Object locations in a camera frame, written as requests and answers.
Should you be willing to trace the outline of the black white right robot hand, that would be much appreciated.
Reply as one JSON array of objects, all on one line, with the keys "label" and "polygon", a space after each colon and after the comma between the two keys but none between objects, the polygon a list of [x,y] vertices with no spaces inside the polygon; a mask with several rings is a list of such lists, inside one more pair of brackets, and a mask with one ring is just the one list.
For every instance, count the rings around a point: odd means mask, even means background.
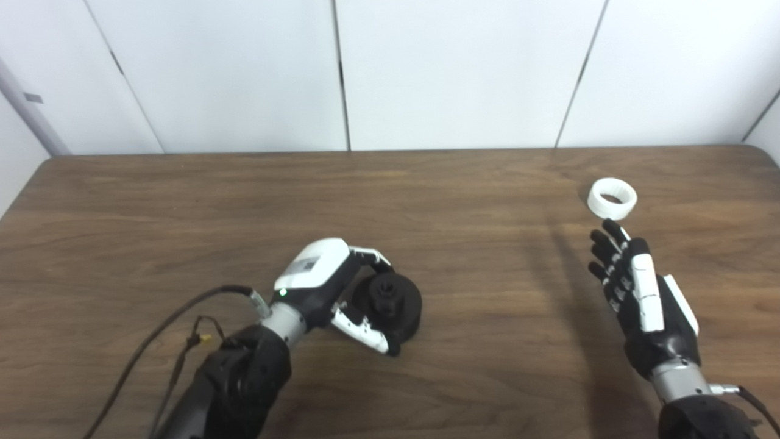
[{"label": "black white right robot hand", "polygon": [[635,372],[648,380],[654,369],[672,360],[700,366],[693,318],[681,305],[684,297],[657,274],[646,239],[630,237],[613,219],[604,219],[590,239],[595,259],[588,270],[615,312]]}]

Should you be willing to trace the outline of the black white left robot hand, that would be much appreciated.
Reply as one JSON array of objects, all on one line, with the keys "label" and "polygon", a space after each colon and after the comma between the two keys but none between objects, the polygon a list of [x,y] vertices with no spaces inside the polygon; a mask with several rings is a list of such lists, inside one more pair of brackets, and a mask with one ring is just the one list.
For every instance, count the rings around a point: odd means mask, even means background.
[{"label": "black white left robot hand", "polygon": [[342,293],[362,267],[377,274],[395,272],[375,248],[348,245],[341,237],[327,237],[304,247],[277,278],[270,317],[262,325],[293,349],[305,334],[331,325],[382,355],[397,357],[400,344],[374,329],[365,312],[340,301]]}]

